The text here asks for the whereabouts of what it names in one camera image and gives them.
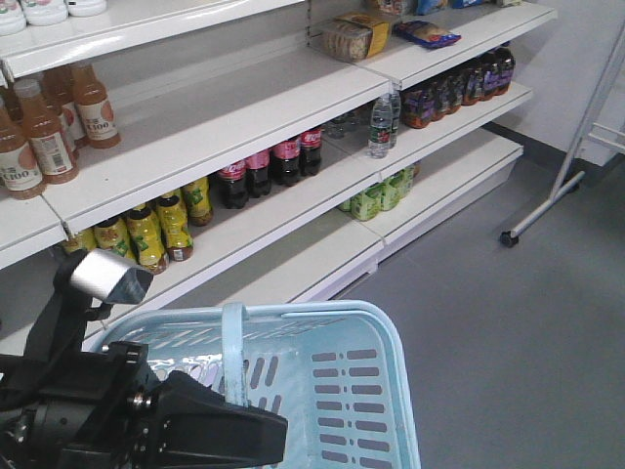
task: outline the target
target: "shopping basket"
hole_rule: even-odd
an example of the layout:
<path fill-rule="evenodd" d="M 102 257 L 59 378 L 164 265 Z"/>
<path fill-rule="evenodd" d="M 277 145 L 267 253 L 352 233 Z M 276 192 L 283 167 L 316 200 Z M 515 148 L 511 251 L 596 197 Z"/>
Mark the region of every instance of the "shopping basket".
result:
<path fill-rule="evenodd" d="M 148 344 L 161 379 L 183 370 L 233 404 L 287 418 L 280 469 L 420 467 L 401 343 L 369 303 L 152 311 L 94 347 L 117 340 Z"/>

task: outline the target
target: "red label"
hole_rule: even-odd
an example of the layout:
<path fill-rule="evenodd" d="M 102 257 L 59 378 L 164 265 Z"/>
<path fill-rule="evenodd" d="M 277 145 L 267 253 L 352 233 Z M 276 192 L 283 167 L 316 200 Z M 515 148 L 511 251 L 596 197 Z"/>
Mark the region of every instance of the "red label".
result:
<path fill-rule="evenodd" d="M 245 160 L 236 161 L 230 166 L 220 169 L 217 174 L 220 178 L 229 181 L 239 180 L 245 175 Z"/>
<path fill-rule="evenodd" d="M 263 169 L 270 164 L 270 151 L 264 149 L 251 156 L 245 158 L 245 166 L 247 169 Z"/>
<path fill-rule="evenodd" d="M 293 159 L 300 155 L 300 138 L 285 140 L 273 147 L 273 155 L 280 159 Z"/>
<path fill-rule="evenodd" d="M 321 147 L 321 127 L 307 130 L 302 134 L 302 147 L 318 149 Z"/>

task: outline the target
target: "gray floor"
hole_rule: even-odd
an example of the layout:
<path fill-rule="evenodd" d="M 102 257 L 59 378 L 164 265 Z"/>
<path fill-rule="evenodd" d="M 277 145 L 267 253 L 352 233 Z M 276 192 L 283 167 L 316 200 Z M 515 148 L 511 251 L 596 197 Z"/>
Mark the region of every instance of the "gray floor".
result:
<path fill-rule="evenodd" d="M 625 164 L 501 246 L 552 180 L 521 160 L 339 295 L 399 330 L 424 469 L 625 467 Z"/>

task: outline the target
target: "basket handle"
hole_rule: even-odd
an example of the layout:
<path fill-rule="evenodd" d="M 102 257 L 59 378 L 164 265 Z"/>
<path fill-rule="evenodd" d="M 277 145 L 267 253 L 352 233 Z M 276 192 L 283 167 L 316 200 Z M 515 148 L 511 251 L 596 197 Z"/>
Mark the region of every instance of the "basket handle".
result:
<path fill-rule="evenodd" d="M 226 402 L 248 407 L 243 365 L 243 320 L 248 318 L 243 303 L 228 303 L 222 312 L 222 357 Z"/>

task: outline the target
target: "bottle cap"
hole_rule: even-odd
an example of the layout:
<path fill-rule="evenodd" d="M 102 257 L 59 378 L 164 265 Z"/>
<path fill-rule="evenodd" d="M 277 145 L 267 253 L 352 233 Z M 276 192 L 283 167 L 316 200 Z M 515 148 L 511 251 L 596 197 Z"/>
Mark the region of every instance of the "bottle cap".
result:
<path fill-rule="evenodd" d="M 15 91 L 19 98 L 32 98 L 41 93 L 41 86 L 39 86 L 39 83 L 37 83 L 35 79 L 23 78 L 16 82 L 13 91 Z"/>

